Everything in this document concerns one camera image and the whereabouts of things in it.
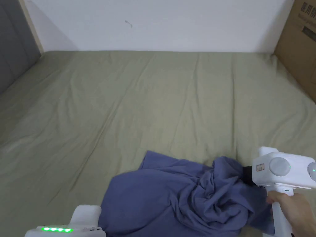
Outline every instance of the white controller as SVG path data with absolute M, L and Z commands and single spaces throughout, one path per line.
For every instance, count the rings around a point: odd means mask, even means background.
M 313 158 L 279 152 L 275 148 L 260 147 L 259 157 L 252 162 L 252 181 L 293 196 L 293 189 L 316 188 L 316 162 Z M 291 237 L 292 227 L 286 220 L 279 203 L 272 204 L 276 237 Z
M 79 205 L 68 225 L 38 226 L 26 232 L 25 237 L 106 237 L 98 227 L 101 207 Z

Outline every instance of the hand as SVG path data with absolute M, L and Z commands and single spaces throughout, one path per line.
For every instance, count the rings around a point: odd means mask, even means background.
M 292 226 L 295 237 L 315 237 L 316 222 L 312 209 L 302 194 L 288 196 L 276 191 L 268 192 L 267 203 L 278 202 L 285 218 Z

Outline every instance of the green led light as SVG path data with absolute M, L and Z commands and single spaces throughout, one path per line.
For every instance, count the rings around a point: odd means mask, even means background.
M 66 232 L 66 233 L 70 233 L 73 232 L 73 229 L 64 229 L 64 228 L 49 228 L 49 227 L 44 227 L 42 228 L 43 231 L 58 231 L 58 232 Z

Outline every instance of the wall mark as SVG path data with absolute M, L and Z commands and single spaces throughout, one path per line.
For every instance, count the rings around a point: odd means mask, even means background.
M 129 23 L 127 20 L 125 20 L 125 23 L 129 24 L 131 26 L 131 28 L 133 28 L 133 25 L 131 23 Z

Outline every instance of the bed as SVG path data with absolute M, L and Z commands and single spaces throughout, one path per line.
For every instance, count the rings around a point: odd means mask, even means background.
M 100 204 L 147 150 L 207 165 L 251 165 L 259 146 L 316 157 L 316 105 L 274 55 L 46 52 L 34 63 L 0 95 L 3 236 Z M 315 191 L 304 194 L 315 211 Z

